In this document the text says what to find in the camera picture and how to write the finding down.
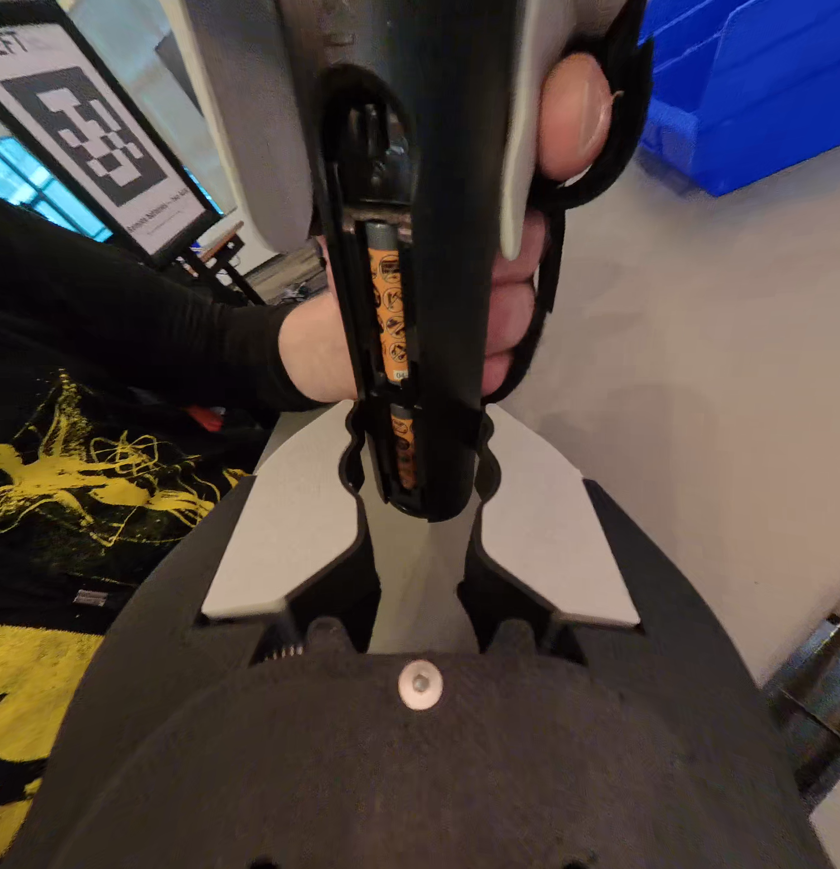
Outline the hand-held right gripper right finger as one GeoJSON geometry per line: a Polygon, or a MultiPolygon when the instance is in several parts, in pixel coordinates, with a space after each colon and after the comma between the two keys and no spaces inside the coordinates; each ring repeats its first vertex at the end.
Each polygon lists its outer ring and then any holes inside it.
{"type": "Polygon", "coordinates": [[[480,504],[457,587],[479,650],[509,621],[524,622],[553,655],[581,655],[576,625],[639,628],[582,472],[496,404],[486,407],[481,435],[480,504]]]}

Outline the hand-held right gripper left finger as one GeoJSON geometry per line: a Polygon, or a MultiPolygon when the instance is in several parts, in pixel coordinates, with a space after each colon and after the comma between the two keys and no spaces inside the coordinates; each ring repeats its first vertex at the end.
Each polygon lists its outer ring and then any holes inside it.
{"type": "Polygon", "coordinates": [[[357,411],[341,401],[269,448],[202,603],[208,620],[272,619],[289,646],[331,617],[369,650],[382,589],[359,496],[357,411]]]}

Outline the black remote control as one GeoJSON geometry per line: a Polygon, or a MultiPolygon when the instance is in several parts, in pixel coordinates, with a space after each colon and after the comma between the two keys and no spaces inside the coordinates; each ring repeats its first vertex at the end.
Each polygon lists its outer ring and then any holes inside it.
{"type": "Polygon", "coordinates": [[[522,2],[275,2],[383,500],[433,522],[473,489],[522,2]],[[364,224],[398,233],[409,375],[386,379],[364,224]],[[390,405],[414,416],[402,489],[390,405]]]}

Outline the orange battery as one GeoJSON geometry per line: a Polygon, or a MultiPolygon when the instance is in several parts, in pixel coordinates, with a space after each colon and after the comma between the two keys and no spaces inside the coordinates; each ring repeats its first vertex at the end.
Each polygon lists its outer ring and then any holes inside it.
{"type": "Polygon", "coordinates": [[[389,382],[402,385],[409,376],[409,361],[398,233],[394,225],[378,221],[365,223],[364,230],[383,372],[389,382]]]}
{"type": "Polygon", "coordinates": [[[395,465],[402,489],[412,491],[417,486],[416,446],[413,412],[405,407],[390,405],[394,435],[395,465]]]}

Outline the blue plastic bin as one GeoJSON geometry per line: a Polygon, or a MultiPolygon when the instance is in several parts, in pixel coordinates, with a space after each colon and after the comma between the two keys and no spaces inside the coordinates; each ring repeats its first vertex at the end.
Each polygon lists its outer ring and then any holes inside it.
{"type": "Polygon", "coordinates": [[[712,196],[840,146],[840,1],[655,1],[640,145],[712,196]]]}

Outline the person's left forearm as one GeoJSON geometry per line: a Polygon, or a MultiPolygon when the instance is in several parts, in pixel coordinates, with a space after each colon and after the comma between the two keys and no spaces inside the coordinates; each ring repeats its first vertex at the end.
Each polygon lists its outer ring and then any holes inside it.
{"type": "Polygon", "coordinates": [[[0,199],[0,311],[123,385],[181,406],[301,412],[278,339],[296,305],[208,301],[116,248],[0,199]]]}

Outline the person's left hand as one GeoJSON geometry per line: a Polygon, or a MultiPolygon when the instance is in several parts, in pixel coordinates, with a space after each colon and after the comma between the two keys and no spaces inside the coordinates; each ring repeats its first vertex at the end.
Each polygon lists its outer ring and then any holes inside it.
{"type": "MultiPolygon", "coordinates": [[[[597,61],[575,53],[548,74],[541,92],[536,163],[548,179],[568,181],[598,158],[610,131],[613,95],[597,61]]],[[[317,236],[327,290],[292,310],[283,322],[278,348],[298,391],[322,404],[354,400],[355,378],[341,320],[327,244],[317,236]]],[[[536,210],[527,210],[519,255],[497,255],[491,294],[482,393],[501,387],[517,346],[527,336],[535,308],[534,273],[552,241],[552,230],[536,210]]]]}

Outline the person's black yellow shirt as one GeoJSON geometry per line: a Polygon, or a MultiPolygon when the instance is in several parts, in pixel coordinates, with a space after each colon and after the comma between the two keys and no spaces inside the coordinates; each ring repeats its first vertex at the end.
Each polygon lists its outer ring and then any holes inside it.
{"type": "Polygon", "coordinates": [[[0,863],[103,636],[265,441],[0,332],[0,863]]]}

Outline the black easel stand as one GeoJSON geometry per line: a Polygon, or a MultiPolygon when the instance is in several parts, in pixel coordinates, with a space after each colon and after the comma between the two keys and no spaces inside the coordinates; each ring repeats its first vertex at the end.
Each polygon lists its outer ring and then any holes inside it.
{"type": "Polygon", "coordinates": [[[265,300],[234,265],[245,246],[240,238],[243,226],[243,221],[237,221],[209,244],[194,243],[165,267],[164,275],[233,308],[265,307],[265,300]]]}

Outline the framed checker marker sign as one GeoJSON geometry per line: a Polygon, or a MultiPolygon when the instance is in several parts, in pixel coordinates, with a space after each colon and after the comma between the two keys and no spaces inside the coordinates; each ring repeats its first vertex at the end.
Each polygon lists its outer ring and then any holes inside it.
{"type": "Polygon", "coordinates": [[[0,2],[0,122],[153,267],[220,221],[57,2],[0,2]]]}

